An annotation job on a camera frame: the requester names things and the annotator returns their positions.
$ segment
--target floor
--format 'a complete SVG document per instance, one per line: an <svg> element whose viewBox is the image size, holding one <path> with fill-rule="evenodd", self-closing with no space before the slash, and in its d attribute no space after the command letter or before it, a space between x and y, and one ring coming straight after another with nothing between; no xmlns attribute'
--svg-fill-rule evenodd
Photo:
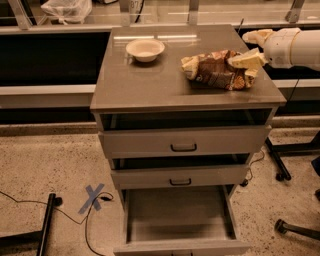
<svg viewBox="0 0 320 256"><path fill-rule="evenodd" d="M320 118L277 118L273 127L270 138L275 144L309 142L320 129ZM16 200L47 202L48 194L56 193L63 199L59 209L80 223L88 213L84 207L88 186L94 192L103 186L101 191L111 193L114 200L100 200L101 209L92 208L87 235L94 250L113 255L113 248L121 241L123 212L94 123L3 125L0 152L0 190ZM261 158L263 152L265 157L251 166L253 178L248 186L238 186L231 197L240 240L252 246L245 255L318 256L319 241L291 232L281 235L274 224L282 218L320 230L320 202L314 196L320 177L311 165L319 152L283 157L292 175L291 181L284 182L275 179L277 166L265 146L253 160ZM16 203L0 194L0 236L41 229L44 213L43 204ZM54 211L52 223L48 256L95 255L86 244L85 222L76 224ZM32 248L0 248L0 255L36 255Z"/></svg>

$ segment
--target electrical cable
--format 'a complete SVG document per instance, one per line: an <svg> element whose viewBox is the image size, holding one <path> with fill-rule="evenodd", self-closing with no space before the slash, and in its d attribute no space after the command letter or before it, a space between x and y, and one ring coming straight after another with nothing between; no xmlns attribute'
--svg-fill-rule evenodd
<svg viewBox="0 0 320 256"><path fill-rule="evenodd" d="M249 172L250 172L251 177L250 177L249 179L247 179L247 181L250 181L250 180L253 179L253 173L252 173L252 170L251 170L251 165L252 165L253 163L256 163L256 162L259 162L259 161L263 160L264 157L265 157L264 152L263 152L262 150L260 150L260 152L262 152L262 156L261 156L260 158L256 159L256 160L252 161L252 162L250 163L250 165L249 165Z"/></svg>
<svg viewBox="0 0 320 256"><path fill-rule="evenodd" d="M240 35L240 30L241 30L243 22L244 22L244 18L242 18L242 20L240 21L240 25L239 25L239 28L237 30L238 35Z"/></svg>
<svg viewBox="0 0 320 256"><path fill-rule="evenodd" d="M141 3L141 6L140 6L140 10L139 10L138 16L137 16L137 18L136 18L136 20L135 20L134 23L138 23L138 21L139 21L139 19L140 19L140 15L141 15L142 10L143 10L143 6L144 6L144 0L142 0L142 3Z"/></svg>
<svg viewBox="0 0 320 256"><path fill-rule="evenodd" d="M42 201L35 201L35 200L17 200L15 198L13 198L12 196L0 191L0 194L8 197L9 199L11 199L12 201L14 201L15 203L36 203L36 204L43 204L43 205L48 205L48 203L42 202ZM68 219L70 219L71 221L73 221L74 223L78 224L78 225L82 225L83 222L85 222L85 240L86 240L86 244L88 246L88 248L95 253L96 255L99 256L105 256L104 254L100 254L98 252L96 252L90 245L89 240L88 240L88 235L87 235L87 229L88 229L88 218L89 218L89 214L91 212L92 206L94 205L95 201L98 199L101 199L103 201L112 201L113 200L113 195L109 192L101 192L99 193L91 202L91 205L89 207L88 213L87 215L83 218L83 220L81 222L78 222L76 220L74 220L73 218L71 218L68 214L66 214L64 211L54 207L54 210L61 212L63 215L65 215Z"/></svg>
<svg viewBox="0 0 320 256"><path fill-rule="evenodd" d="M291 101L291 98L292 98L292 96L293 96L294 91L296 90L296 88L297 88L297 86L298 86L299 81L300 81L300 78L298 78L296 84L294 85L293 90L292 90L292 92L291 92L291 95L289 96L289 99L287 100L287 103Z"/></svg>

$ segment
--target cable on floor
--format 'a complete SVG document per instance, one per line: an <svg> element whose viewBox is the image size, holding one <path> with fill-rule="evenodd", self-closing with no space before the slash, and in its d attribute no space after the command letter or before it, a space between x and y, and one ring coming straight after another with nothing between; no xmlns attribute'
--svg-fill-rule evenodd
<svg viewBox="0 0 320 256"><path fill-rule="evenodd" d="M14 197L12 197L12 196L10 196L10 195L2 192L2 191L0 191L0 194L6 196L7 198L11 199L12 201L14 201L15 203L18 203L18 204L20 204L20 203L35 203L35 204L48 205L48 203L45 203L45 202L42 202L42 201L36 201L36 200L17 200L17 199L15 199ZM83 220L82 220L81 222L78 222L78 221L74 220L74 219L71 218L68 214L66 214L64 211L62 211L62 210L60 210L60 209L58 209L58 208L56 208L56 207L54 207L54 210L56 210L56 211L58 211L58 212L61 212L61 213L62 213L63 215L65 215L68 219L70 219L72 222L74 222L74 223L76 223L76 224L78 224L78 225L82 225L83 222L85 222L85 240L86 240L86 244L87 244L88 248L90 249L91 252L95 253L96 255L106 256L106 255L104 255L104 254L98 253L97 251L95 251L95 250L91 247L91 245L90 245L90 243L89 243L89 240L88 240L88 234L87 234L87 229L88 229L88 227L87 227L87 226L88 226L89 214L90 214L91 209L92 209L92 206L93 206L93 204L96 202L96 200L101 199L101 200L103 200L103 201L106 202L106 201L112 201L113 198L114 198L113 195L112 195L111 193L109 193L109 192L101 192L100 194L98 194L98 195L93 199L93 201L91 202L91 205L90 205L90 207L89 207L88 213L87 213L87 215L83 218Z"/></svg>
<svg viewBox="0 0 320 256"><path fill-rule="evenodd" d="M253 173L252 173L252 170L251 170L251 165L254 164L254 163L256 163L256 162L262 161L262 160L264 159L264 157L265 157L264 152L263 152L262 150L260 150L260 152L262 153L262 156L259 157L259 158L256 159L256 160L252 161L252 162L250 163L250 165L249 165L249 172L250 172L250 176L251 176L251 177L250 177L249 179L247 179L247 181L251 181L251 180L253 179Z"/></svg>

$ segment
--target gray cabinet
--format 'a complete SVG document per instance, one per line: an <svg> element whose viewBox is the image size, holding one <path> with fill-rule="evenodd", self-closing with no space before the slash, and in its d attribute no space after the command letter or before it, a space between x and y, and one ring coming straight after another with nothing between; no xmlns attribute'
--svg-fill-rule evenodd
<svg viewBox="0 0 320 256"><path fill-rule="evenodd" d="M175 31L113 29L91 104L125 211L123 245L114 253L242 254L249 244L239 239L229 200L285 99L263 70L249 90L191 89L179 69L182 57L246 48L231 26ZM165 40L153 63L125 53L133 35L174 33L196 39Z"/></svg>

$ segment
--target white bowl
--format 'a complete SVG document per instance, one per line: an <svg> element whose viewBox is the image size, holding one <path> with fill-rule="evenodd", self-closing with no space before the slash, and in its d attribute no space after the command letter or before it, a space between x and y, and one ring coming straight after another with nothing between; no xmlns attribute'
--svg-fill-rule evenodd
<svg viewBox="0 0 320 256"><path fill-rule="evenodd" d="M164 51L164 44L156 39L136 39L127 44L127 53L140 62L150 62Z"/></svg>

